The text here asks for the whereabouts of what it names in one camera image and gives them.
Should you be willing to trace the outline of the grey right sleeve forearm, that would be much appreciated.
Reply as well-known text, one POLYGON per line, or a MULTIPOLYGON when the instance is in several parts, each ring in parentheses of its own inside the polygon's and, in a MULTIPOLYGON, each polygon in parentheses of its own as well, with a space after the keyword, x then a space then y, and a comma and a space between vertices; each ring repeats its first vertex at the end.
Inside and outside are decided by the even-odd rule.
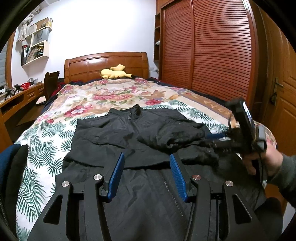
POLYGON ((295 155, 287 156, 282 154, 283 161, 279 170, 268 180, 270 184, 276 185, 279 188, 281 195, 291 204, 293 208, 296 206, 295 195, 295 155))

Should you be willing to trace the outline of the person's right hand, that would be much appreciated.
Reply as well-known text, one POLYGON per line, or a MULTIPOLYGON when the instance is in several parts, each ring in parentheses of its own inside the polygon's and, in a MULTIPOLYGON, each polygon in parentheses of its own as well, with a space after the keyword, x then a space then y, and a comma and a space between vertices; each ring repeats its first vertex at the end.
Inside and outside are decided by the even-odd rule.
POLYGON ((283 155, 279 152, 273 143, 267 143, 267 149, 264 153, 252 153, 243 157, 242 162, 247 168, 247 171, 251 175, 256 174, 256 170, 252 164, 252 161, 261 158, 267 169, 267 174, 269 177, 274 176, 280 169, 283 162, 283 155))

